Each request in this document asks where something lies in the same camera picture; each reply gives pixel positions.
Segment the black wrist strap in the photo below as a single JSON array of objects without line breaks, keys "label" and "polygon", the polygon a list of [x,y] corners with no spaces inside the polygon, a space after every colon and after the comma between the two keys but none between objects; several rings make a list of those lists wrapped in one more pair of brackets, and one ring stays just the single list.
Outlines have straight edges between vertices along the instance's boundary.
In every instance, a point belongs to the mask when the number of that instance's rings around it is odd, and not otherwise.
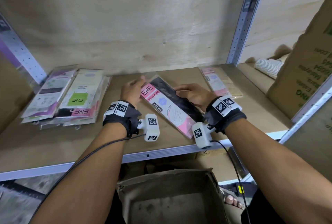
[{"label": "black wrist strap", "polygon": [[216,132],[225,134],[225,129],[230,123],[241,118],[247,119],[241,109],[230,97],[219,96],[207,106],[205,118],[210,125],[217,129]]},{"label": "black wrist strap", "polygon": [[142,114],[124,100],[112,102],[104,114],[103,126],[107,123],[121,123],[127,130],[127,137],[137,134],[138,117]]}]

